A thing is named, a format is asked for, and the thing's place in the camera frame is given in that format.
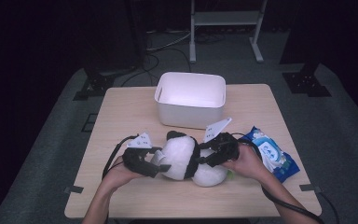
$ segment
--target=plush toy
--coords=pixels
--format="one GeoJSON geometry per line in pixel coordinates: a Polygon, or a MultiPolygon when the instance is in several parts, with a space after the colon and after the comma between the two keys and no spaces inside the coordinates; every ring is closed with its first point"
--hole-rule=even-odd
{"type": "Polygon", "coordinates": [[[151,160],[156,165],[170,164],[171,168],[162,173],[168,178],[184,180],[192,178],[195,184],[211,187],[222,183],[227,176],[227,168],[216,165],[199,164],[199,157],[212,154],[211,149],[200,149],[197,140],[184,133],[170,131],[167,142],[161,151],[157,151],[151,160]]]}

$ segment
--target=blue package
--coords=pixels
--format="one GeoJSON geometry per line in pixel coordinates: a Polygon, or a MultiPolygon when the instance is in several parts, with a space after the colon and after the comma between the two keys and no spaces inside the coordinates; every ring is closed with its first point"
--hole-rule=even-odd
{"type": "Polygon", "coordinates": [[[283,152],[272,138],[266,136],[255,126],[242,138],[250,140],[258,146],[264,165],[281,183],[300,171],[292,157],[283,152]]]}

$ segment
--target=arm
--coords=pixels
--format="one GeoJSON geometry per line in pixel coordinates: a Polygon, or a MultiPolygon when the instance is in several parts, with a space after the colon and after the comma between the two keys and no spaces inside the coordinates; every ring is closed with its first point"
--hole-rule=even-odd
{"type": "Polygon", "coordinates": [[[121,157],[118,157],[112,168],[101,182],[95,192],[94,198],[89,205],[89,209],[83,219],[83,224],[104,223],[109,212],[110,198],[113,193],[121,186],[129,183],[132,179],[142,177],[128,170],[121,157]]]}
{"type": "MultiPolygon", "coordinates": [[[[282,185],[282,183],[264,166],[251,147],[239,145],[240,156],[236,161],[223,163],[228,169],[258,181],[275,198],[297,207],[304,206],[282,185]]],[[[275,204],[285,223],[318,223],[296,211],[275,204]]]]}

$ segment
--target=white tag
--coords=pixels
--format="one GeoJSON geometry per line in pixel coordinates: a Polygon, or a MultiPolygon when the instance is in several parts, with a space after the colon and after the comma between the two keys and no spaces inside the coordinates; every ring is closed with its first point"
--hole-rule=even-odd
{"type": "Polygon", "coordinates": [[[127,147],[134,148],[152,148],[152,142],[150,141],[149,135],[147,133],[142,133],[132,141],[127,144],[127,147]]]}
{"type": "Polygon", "coordinates": [[[214,139],[218,134],[220,134],[224,128],[232,121],[232,118],[228,117],[226,119],[220,120],[216,123],[208,125],[206,127],[204,143],[207,143],[214,139]]]}
{"type": "Polygon", "coordinates": [[[271,161],[279,161],[281,159],[280,152],[270,143],[264,142],[258,147],[271,161]]]}
{"type": "Polygon", "coordinates": [[[151,163],[159,165],[159,162],[165,158],[165,155],[160,150],[156,150],[155,155],[153,156],[151,163]]]}

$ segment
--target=wooden table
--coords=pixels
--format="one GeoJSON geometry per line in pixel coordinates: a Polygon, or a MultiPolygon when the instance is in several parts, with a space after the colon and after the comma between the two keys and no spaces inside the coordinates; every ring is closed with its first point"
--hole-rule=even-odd
{"type": "MultiPolygon", "coordinates": [[[[81,193],[71,192],[65,208],[67,217],[85,216],[110,154],[125,137],[147,132],[155,147],[163,147],[166,133],[176,130],[202,141],[204,130],[169,127],[159,122],[155,89],[112,88],[106,92],[74,184],[84,189],[81,193]]],[[[301,191],[299,187],[310,181],[269,86],[227,85],[226,117],[232,117],[232,121],[224,132],[248,133],[256,126],[293,157],[300,172],[288,178],[284,185],[307,209],[320,215],[322,208],[314,191],[301,191]]],[[[123,154],[126,144],[118,156],[123,154]]],[[[196,218],[277,217],[279,214],[253,179],[235,175],[218,186],[202,188],[191,179],[176,181],[158,174],[156,178],[132,180],[116,191],[109,215],[116,218],[196,218]]]]}

